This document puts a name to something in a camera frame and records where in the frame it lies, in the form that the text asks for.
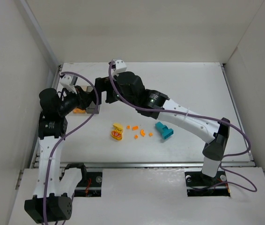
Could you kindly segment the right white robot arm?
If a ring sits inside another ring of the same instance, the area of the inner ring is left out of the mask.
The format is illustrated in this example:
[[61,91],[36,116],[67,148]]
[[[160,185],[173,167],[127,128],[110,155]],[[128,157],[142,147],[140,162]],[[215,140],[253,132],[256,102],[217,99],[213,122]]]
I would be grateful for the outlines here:
[[203,148],[203,167],[205,176],[214,178],[223,159],[229,138],[229,120],[220,122],[192,117],[193,112],[180,106],[167,95],[146,89],[141,78],[133,72],[123,72],[114,76],[96,78],[95,88],[98,93],[106,92],[106,103],[113,103],[123,97],[128,103],[139,107],[137,112],[156,120],[174,124],[205,142]]

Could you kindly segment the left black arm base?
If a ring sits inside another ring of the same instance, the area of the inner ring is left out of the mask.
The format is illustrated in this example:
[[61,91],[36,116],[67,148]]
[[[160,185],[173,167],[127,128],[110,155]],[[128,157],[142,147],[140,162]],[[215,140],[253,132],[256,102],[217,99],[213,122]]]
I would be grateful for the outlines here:
[[62,180],[66,170],[79,169],[82,179],[76,185],[74,197],[101,197],[103,173],[100,171],[87,171],[83,164],[68,164],[62,169],[59,180]]

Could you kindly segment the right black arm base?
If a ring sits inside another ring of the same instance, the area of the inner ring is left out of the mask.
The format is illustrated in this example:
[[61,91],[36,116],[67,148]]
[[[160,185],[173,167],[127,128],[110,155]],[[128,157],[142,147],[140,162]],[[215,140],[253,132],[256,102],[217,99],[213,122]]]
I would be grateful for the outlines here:
[[224,171],[218,171],[214,178],[204,175],[201,171],[185,171],[184,174],[188,197],[230,197]]

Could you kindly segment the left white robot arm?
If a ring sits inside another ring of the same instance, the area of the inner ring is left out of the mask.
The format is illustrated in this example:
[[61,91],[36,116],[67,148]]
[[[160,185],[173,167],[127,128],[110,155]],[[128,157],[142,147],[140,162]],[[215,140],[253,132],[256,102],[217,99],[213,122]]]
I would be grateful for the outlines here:
[[68,164],[61,172],[60,159],[69,135],[66,116],[76,108],[88,107],[92,98],[80,86],[74,86],[61,92],[47,88],[39,93],[39,99],[42,110],[38,121],[38,178],[24,210],[36,224],[47,225],[70,219],[75,188],[87,176],[83,163]]

